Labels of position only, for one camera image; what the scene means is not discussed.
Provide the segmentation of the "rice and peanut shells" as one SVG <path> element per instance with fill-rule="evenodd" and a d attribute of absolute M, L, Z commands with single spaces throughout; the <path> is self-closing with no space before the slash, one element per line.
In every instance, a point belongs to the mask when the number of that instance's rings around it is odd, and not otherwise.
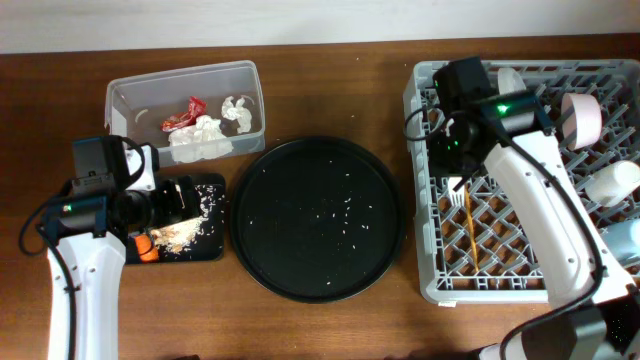
<path fill-rule="evenodd" d="M 221 185 L 196 185 L 202 215 L 150 232 L 163 261 L 216 259 L 223 249 L 225 190 Z"/>

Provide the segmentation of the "white plastic fork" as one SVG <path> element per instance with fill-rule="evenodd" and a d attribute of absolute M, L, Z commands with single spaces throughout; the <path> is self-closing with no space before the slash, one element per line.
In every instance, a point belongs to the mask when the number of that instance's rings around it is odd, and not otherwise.
<path fill-rule="evenodd" d="M 447 196 L 452 207 L 465 205 L 465 185 L 462 177 L 451 176 L 447 179 Z"/>

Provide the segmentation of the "wooden chopstick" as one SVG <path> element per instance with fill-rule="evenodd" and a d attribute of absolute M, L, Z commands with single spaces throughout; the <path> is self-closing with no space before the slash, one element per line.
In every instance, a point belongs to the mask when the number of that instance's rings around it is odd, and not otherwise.
<path fill-rule="evenodd" d="M 470 197 L 470 193 L 467 185 L 464 186 L 464 201 L 465 201 L 467 229 L 468 229 L 469 239 L 470 239 L 473 266 L 474 266 L 474 271 L 477 274 L 479 273 L 478 251 L 477 251 L 477 244 L 475 239 L 474 221 L 472 216 L 471 197 Z"/>

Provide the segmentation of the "orange carrot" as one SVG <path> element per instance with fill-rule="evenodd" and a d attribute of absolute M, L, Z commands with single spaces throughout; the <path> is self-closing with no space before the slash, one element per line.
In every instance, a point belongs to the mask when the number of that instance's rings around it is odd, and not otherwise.
<path fill-rule="evenodd" d="M 159 252 L 151 238 L 146 234 L 140 234 L 134 238 L 139 259 L 142 263 L 159 261 Z"/>

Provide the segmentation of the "large white tissue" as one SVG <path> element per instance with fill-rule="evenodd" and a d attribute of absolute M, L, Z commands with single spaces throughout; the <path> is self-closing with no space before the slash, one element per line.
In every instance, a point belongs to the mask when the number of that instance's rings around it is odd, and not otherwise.
<path fill-rule="evenodd" d="M 192 163 L 221 158 L 233 152 L 231 141 L 220 129 L 221 120 L 202 115 L 196 123 L 170 133 L 172 159 L 176 163 Z"/>

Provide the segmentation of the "grey plate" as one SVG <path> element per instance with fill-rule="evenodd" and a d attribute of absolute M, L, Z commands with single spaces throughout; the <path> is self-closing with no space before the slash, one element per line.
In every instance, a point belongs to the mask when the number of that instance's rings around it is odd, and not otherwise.
<path fill-rule="evenodd" d="M 497 72 L 497 80 L 500 95 L 526 90 L 526 85 L 521 75 L 513 68 L 500 68 Z"/>

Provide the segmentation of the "red snack wrapper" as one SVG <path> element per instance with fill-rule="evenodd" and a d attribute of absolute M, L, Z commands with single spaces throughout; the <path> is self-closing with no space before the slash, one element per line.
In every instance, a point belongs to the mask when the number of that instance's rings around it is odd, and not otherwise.
<path fill-rule="evenodd" d="M 184 127 L 192 126 L 196 123 L 198 117 L 206 114 L 206 111 L 207 103 L 197 97 L 191 96 L 187 110 L 164 120 L 160 129 L 165 133 L 170 133 Z"/>

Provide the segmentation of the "small white tissue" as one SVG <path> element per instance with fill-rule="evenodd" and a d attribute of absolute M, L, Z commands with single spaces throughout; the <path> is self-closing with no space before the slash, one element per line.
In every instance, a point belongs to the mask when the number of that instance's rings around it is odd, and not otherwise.
<path fill-rule="evenodd" d="M 245 107 L 246 99 L 244 97 L 234 100 L 233 96 L 227 97 L 221 106 L 221 115 L 230 121 L 235 121 L 238 125 L 237 133 L 243 134 L 251 131 L 252 114 Z"/>

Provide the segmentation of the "pink bowl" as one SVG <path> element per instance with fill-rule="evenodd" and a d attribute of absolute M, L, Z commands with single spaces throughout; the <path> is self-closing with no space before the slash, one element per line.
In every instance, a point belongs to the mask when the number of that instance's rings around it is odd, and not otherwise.
<path fill-rule="evenodd" d="M 603 120 L 597 99 L 589 94 L 566 93 L 563 95 L 561 115 L 567 115 L 562 123 L 565 146 L 578 150 L 596 143 L 601 135 Z"/>

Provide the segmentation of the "white cup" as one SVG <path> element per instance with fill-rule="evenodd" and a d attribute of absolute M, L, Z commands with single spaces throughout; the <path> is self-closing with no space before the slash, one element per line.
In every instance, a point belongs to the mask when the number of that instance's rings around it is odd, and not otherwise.
<path fill-rule="evenodd" d="M 585 193 L 603 207 L 613 207 L 639 187 L 639 166 L 632 161 L 618 161 L 593 174 Z"/>

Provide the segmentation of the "light blue cup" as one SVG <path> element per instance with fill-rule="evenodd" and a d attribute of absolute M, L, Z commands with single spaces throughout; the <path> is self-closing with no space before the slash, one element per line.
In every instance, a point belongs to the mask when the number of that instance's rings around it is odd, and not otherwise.
<path fill-rule="evenodd" d="M 639 259 L 639 220 L 627 220 L 606 227 L 601 237 L 615 259 L 624 267 Z"/>

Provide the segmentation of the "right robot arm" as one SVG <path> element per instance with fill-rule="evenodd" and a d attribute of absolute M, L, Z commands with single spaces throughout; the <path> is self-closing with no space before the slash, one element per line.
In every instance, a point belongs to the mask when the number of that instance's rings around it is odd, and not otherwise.
<path fill-rule="evenodd" d="M 427 137 L 431 165 L 464 177 L 486 171 L 498 183 L 552 307 L 472 358 L 638 358 L 639 288 L 576 193 L 538 97 L 531 90 L 500 94 L 477 57 L 449 62 L 433 81 L 444 120 Z"/>

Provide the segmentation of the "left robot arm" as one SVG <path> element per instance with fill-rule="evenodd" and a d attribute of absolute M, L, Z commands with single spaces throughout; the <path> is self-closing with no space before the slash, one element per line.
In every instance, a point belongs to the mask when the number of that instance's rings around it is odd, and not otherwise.
<path fill-rule="evenodd" d="M 118 297 L 130 237 L 200 216 L 189 176 L 159 181 L 157 149 L 121 136 L 72 145 L 75 176 L 36 230 L 52 277 L 51 359 L 115 359 Z"/>

